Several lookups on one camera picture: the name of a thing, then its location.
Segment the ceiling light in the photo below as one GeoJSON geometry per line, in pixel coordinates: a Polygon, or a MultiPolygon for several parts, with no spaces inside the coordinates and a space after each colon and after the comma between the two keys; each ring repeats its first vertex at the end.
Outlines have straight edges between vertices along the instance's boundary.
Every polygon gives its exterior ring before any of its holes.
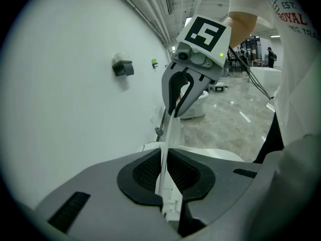
{"type": "Polygon", "coordinates": [[[187,25],[187,23],[189,23],[189,22],[190,22],[190,20],[191,20],[191,19],[192,19],[192,17],[188,17],[188,18],[186,18],[184,27],[187,25]]]}

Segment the marble floor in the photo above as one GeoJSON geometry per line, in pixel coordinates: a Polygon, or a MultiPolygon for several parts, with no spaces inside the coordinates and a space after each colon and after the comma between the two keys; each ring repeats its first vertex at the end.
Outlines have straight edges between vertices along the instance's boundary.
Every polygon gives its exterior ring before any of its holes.
{"type": "MultiPolygon", "coordinates": [[[[181,120],[181,145],[195,148],[218,148],[252,162],[260,151],[270,129],[274,106],[252,82],[243,77],[222,77],[228,88],[222,93],[210,92],[204,104],[206,115],[181,120]]],[[[264,87],[270,96],[276,87],[264,87]]],[[[164,133],[169,121],[167,114],[164,133]]]]}

